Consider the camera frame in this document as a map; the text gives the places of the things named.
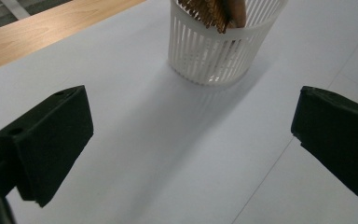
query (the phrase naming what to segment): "white plastic basket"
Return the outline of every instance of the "white plastic basket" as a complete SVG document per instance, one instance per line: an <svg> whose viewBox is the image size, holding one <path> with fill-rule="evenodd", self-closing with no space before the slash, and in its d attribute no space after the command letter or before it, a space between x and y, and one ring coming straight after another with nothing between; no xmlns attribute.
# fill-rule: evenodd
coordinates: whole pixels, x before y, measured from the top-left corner
<svg viewBox="0 0 358 224"><path fill-rule="evenodd" d="M245 28L218 34L171 0L169 62L177 73L202 85L237 80L249 68L287 0L245 0Z"/></svg>

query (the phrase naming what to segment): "brown brush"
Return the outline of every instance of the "brown brush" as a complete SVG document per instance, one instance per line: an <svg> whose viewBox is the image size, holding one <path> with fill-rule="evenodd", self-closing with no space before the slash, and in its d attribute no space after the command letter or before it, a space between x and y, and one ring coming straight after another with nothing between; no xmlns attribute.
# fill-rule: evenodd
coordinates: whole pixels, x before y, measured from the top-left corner
<svg viewBox="0 0 358 224"><path fill-rule="evenodd" d="M224 34L231 20L233 27L244 27L246 23L244 0L178 0L179 5L206 28L215 26Z"/></svg>

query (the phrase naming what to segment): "wooden brush handle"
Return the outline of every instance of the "wooden brush handle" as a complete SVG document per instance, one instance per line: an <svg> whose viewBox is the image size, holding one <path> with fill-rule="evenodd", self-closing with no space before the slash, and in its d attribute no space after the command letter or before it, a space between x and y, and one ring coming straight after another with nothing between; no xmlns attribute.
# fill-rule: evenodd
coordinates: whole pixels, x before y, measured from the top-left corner
<svg viewBox="0 0 358 224"><path fill-rule="evenodd" d="M236 28L246 25L246 6L245 0L226 0L228 14L234 22Z"/></svg>

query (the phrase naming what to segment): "gray floor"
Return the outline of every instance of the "gray floor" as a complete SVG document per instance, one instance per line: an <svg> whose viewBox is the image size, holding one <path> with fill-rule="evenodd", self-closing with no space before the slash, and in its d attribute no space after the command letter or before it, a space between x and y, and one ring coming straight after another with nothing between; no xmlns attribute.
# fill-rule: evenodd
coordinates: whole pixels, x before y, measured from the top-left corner
<svg viewBox="0 0 358 224"><path fill-rule="evenodd" d="M71 0L46 0L29 5L25 7L25 9L28 11L30 15L34 15L39 12L45 11L47 9L59 6L63 3L70 2L70 1ZM2 13L2 16L0 16L0 27L10 24L14 21L17 21L17 19L11 13Z"/></svg>

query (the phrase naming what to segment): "white table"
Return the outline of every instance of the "white table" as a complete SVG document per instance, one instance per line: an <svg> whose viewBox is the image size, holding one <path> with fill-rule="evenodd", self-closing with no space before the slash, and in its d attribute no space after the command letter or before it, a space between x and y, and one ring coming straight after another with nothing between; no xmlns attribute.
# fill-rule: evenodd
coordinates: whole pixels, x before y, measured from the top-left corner
<svg viewBox="0 0 358 224"><path fill-rule="evenodd" d="M85 85L95 134L18 223L358 223L358 198L290 133L302 86L358 102L358 1L291 0L246 77L207 88L167 63L170 2L147 0L0 67L0 129Z"/></svg>

